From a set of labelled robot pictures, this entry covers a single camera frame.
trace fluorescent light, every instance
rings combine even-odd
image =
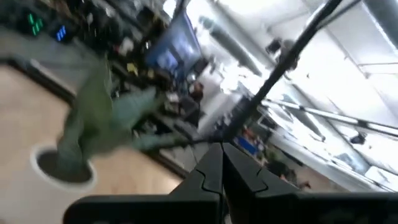
[[[395,128],[390,128],[390,127],[385,127],[385,126],[381,126],[378,124],[371,124],[368,123],[368,127],[375,129],[376,131],[380,131],[386,134],[393,134],[395,136],[398,136],[398,130],[396,130]]]

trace blue light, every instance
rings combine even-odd
[[[60,30],[57,32],[57,40],[61,41],[67,34],[65,26],[61,26]]]

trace black plastic part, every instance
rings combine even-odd
[[[91,196],[72,204],[64,224],[87,223],[219,223],[220,196],[209,192],[184,195]]]
[[[220,143],[214,143],[189,176],[170,194],[184,196],[204,190],[221,196],[223,194],[222,180],[223,149]]]
[[[223,183],[229,213],[234,224],[277,221],[275,214],[282,213],[285,208],[279,207],[277,210],[275,209],[277,204],[262,202],[262,199],[281,199],[279,195],[283,195],[285,201],[288,201],[291,198],[290,194],[299,191],[230,144],[224,144]]]
[[[169,195],[94,196],[71,205],[69,223],[221,223],[223,151],[213,144],[189,176]]]
[[[279,216],[281,223],[397,223],[397,199],[397,194],[389,193],[296,193],[263,198],[259,209],[264,211],[267,203],[283,209],[289,215]]]

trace metal pipe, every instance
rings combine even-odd
[[[398,62],[387,62],[387,63],[360,63],[359,67],[374,66],[374,65],[398,65]]]
[[[375,131],[378,133],[382,133],[382,134],[386,134],[388,136],[392,136],[395,138],[398,138],[398,128],[393,127],[393,126],[388,126],[385,124],[380,124],[380,123],[375,123],[372,121],[366,121],[360,118],[354,118],[351,116],[344,116],[344,115],[340,115],[340,114],[334,114],[331,112],[327,112],[327,111],[322,111],[322,110],[317,110],[317,109],[313,109],[313,108],[307,108],[301,105],[296,105],[294,103],[288,103],[288,102],[284,102],[284,101],[279,101],[279,100],[270,100],[270,99],[266,99],[265,100],[266,103],[269,104],[274,104],[274,105],[279,105],[279,106],[284,106],[286,108],[290,108],[293,110],[299,110],[299,111],[303,111],[303,112],[307,112],[310,113],[312,115],[316,115],[316,116],[321,116],[322,118],[326,118],[326,119],[332,119],[333,121],[338,121],[341,123],[345,123],[348,125],[352,125],[352,126],[356,126],[359,128],[364,128],[370,131]]]
[[[244,31],[235,20],[226,12],[226,10],[218,3],[212,0],[205,0],[211,8],[211,12],[215,15],[217,23],[233,38],[237,43],[247,50],[254,58],[264,64],[266,68],[274,68],[274,59],[267,55],[264,48],[257,44],[253,38]]]
[[[247,109],[240,114],[237,114],[233,118],[231,125],[224,133],[224,137],[227,140],[232,140],[235,135],[239,132],[242,126],[245,124],[246,120],[257,110],[258,105],[266,97],[271,88],[276,84],[276,82],[282,77],[288,68],[294,63],[297,57],[300,55],[304,47],[311,41],[314,35],[317,33],[317,27],[322,20],[329,16],[337,6],[342,2],[342,0],[329,0],[325,4],[320,6],[318,12],[314,14],[313,19],[308,23],[305,30],[300,34],[294,46],[284,58],[281,63],[278,63],[275,69],[272,71],[269,79],[260,88],[258,93],[252,98],[248,103]]]

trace wooden floor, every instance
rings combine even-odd
[[[0,67],[0,190],[27,165],[32,146],[53,143],[68,106],[9,67]],[[119,150],[93,160],[92,194],[167,194],[180,179],[139,152]]]

